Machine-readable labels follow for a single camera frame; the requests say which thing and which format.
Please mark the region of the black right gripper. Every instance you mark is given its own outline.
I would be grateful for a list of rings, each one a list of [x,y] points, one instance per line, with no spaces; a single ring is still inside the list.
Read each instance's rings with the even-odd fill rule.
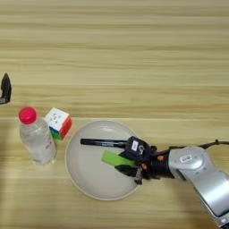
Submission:
[[[174,176],[169,168],[169,154],[170,150],[166,149],[162,152],[157,152],[155,146],[145,148],[141,158],[135,162],[135,157],[124,151],[119,154],[120,157],[126,158],[135,162],[135,166],[131,165],[117,165],[115,169],[127,176],[135,177],[134,181],[142,185],[142,180],[151,180],[160,178],[171,178]]]

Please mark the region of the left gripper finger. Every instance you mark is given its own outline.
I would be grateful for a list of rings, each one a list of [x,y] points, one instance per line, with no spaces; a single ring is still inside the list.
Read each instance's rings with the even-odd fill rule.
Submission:
[[[0,97],[0,105],[9,103],[11,101],[12,86],[7,73],[2,78],[1,90],[2,96]]]

